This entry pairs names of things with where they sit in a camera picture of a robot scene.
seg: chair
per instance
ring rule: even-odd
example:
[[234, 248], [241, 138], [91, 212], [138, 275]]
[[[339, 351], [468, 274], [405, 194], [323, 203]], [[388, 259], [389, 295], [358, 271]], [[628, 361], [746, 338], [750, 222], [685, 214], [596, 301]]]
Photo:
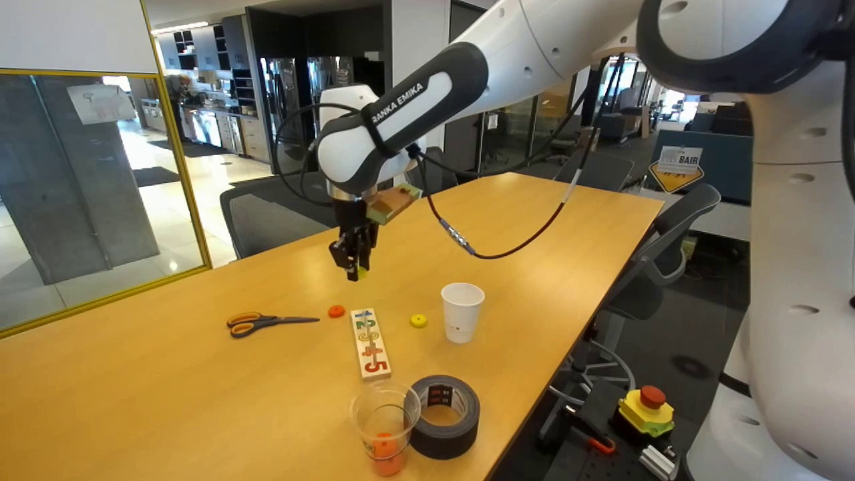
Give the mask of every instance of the chair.
[[656, 314], [664, 287], [675, 283], [685, 271], [683, 239], [689, 227], [718, 203], [722, 194], [712, 184], [695, 184], [653, 220], [649, 239], [639, 246], [596, 317], [592, 327], [601, 346], [613, 351], [628, 318], [644, 322]]
[[234, 257], [299, 242], [327, 230], [334, 208], [323, 207], [323, 178], [291, 174], [238, 182], [218, 196], [221, 218], [231, 239]]

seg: white paper cup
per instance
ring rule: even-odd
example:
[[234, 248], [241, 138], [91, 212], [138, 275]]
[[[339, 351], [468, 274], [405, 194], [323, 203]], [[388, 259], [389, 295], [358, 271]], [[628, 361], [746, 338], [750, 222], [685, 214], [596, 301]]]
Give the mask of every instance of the white paper cup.
[[482, 293], [474, 283], [446, 283], [440, 297], [448, 342], [470, 342], [486, 301]]

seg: desk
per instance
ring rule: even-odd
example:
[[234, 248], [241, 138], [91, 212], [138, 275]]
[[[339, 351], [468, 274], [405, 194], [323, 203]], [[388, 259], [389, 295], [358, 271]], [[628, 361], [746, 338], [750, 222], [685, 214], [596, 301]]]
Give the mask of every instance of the desk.
[[[528, 232], [563, 184], [489, 178], [437, 208], [482, 251]], [[229, 341], [241, 314], [373, 307], [392, 379], [453, 375], [480, 397], [474, 448], [448, 462], [410, 453], [401, 480], [482, 480], [649, 230], [659, 203], [579, 188], [525, 251], [477, 263], [424, 200], [382, 227], [372, 275], [347, 283], [319, 232], [299, 244], [0, 342], [0, 480], [372, 480], [350, 422], [358, 367], [347, 322]], [[450, 346], [437, 289], [474, 282], [474, 341]], [[429, 325], [410, 330], [409, 317]]]

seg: ceiling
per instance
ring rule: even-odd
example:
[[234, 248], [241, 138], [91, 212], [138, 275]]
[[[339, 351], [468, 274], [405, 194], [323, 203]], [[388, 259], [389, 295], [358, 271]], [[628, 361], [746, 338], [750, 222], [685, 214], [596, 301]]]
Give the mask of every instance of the ceiling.
[[291, 15], [291, 17], [307, 17], [307, 15], [351, 11], [351, 9], [380, 7], [380, 3], [382, 0], [140, 0], [151, 31], [187, 25], [187, 23], [217, 25], [221, 17], [243, 15], [246, 7]]

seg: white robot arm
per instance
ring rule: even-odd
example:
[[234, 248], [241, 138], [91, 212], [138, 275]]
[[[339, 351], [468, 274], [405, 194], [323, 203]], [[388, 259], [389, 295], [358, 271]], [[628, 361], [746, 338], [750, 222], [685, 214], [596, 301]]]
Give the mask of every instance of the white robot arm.
[[758, 422], [788, 460], [855, 480], [851, 11], [851, 0], [500, 0], [384, 100], [358, 94], [358, 114], [323, 127], [315, 158], [342, 200], [331, 251], [350, 278], [369, 266], [377, 227], [361, 200], [409, 168], [405, 147], [429, 130], [528, 100], [596, 51], [636, 44], [669, 88], [747, 96], [755, 151], [746, 355]]

